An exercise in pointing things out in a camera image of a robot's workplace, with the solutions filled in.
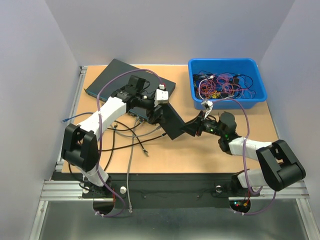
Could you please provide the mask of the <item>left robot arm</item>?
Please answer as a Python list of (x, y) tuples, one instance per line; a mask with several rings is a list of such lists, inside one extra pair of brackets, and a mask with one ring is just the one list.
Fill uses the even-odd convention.
[(169, 100), (163, 82), (159, 83), (151, 97), (143, 94), (144, 85), (145, 79), (131, 75), (125, 86), (115, 90), (103, 105), (97, 105), (96, 112), (77, 125), (70, 123), (64, 130), (61, 158), (77, 167), (94, 185), (94, 191), (100, 197), (111, 193), (109, 175), (100, 166), (105, 130), (135, 107), (152, 111)]

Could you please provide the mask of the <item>small black switch box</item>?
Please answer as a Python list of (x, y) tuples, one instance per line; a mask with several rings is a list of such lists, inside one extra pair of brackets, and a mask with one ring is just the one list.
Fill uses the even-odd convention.
[(184, 134), (182, 128), (185, 126), (185, 122), (170, 103), (162, 104), (159, 110), (159, 125), (171, 140)]

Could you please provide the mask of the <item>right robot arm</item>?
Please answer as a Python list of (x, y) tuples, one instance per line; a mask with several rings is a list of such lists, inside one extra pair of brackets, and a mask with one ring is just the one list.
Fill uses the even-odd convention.
[(224, 112), (215, 120), (207, 119), (203, 111), (182, 127), (183, 132), (192, 136), (200, 136), (203, 132), (216, 135), (223, 152), (259, 162), (259, 169), (245, 168), (233, 176), (230, 182), (233, 194), (242, 195), (250, 187), (270, 187), (279, 192), (306, 177), (305, 168), (286, 141), (249, 140), (239, 136), (236, 128), (237, 123), (232, 113)]

